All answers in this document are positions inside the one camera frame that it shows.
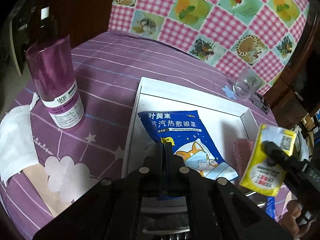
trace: human hand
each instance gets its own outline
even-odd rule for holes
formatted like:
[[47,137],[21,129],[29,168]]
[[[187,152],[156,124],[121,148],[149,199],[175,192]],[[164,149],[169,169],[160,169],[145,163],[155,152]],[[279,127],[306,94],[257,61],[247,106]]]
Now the human hand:
[[279,220],[279,225],[289,230],[294,239],[299,239],[308,232],[311,223],[298,227],[296,218],[301,214],[301,207],[296,200],[288,202],[287,210],[288,212]]

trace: clear glass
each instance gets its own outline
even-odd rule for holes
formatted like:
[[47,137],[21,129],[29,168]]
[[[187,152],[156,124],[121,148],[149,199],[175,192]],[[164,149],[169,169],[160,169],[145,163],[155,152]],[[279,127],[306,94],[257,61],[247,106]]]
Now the clear glass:
[[248,99],[262,84],[263,80],[252,69],[247,67],[240,73],[232,89],[238,97]]

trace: star pattern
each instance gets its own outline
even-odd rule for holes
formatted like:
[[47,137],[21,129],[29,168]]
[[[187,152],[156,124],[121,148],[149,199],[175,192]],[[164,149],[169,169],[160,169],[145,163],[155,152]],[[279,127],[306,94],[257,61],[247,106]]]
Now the star pattern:
[[39,147],[40,147],[41,149],[43,149],[46,153],[49,153],[50,155],[54,155],[54,154],[49,150],[49,148],[46,147],[46,144],[45,144],[45,143],[44,143],[44,144],[41,144],[41,142],[39,142],[39,138],[38,138],[38,137],[37,137],[37,138],[33,137],[33,141],[34,141],[35,145],[39,146]]
[[88,141],[88,143],[91,143],[96,141],[94,139],[95,137],[96,137],[95,135],[92,135],[91,133],[89,133],[88,137],[86,137],[85,139]]
[[112,152],[115,155],[115,160],[123,158],[124,150],[121,150],[120,146],[118,146],[118,149],[116,151]]

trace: white bottle cap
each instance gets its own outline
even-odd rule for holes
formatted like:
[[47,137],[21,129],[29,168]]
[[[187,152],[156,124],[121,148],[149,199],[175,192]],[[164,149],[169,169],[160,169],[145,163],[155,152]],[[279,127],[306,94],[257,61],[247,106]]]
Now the white bottle cap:
[[41,20],[49,16],[49,7],[41,9]]

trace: metal screw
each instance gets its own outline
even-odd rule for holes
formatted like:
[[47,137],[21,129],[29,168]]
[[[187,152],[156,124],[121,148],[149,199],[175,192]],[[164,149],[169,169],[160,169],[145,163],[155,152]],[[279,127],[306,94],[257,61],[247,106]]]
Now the metal screw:
[[148,173],[150,170],[148,167],[142,167],[139,169],[139,172],[142,173],[142,174],[146,174]]
[[189,168],[188,168],[188,167],[181,167],[181,168],[179,169],[179,171],[180,171],[181,173],[188,173],[188,172],[189,172]]
[[111,183],[112,183],[112,180],[111,180],[111,179],[103,179],[103,180],[101,181],[101,185],[102,185],[102,186],[109,186]]
[[217,179],[217,182],[220,184],[220,185],[226,185],[228,180],[224,177],[220,177]]

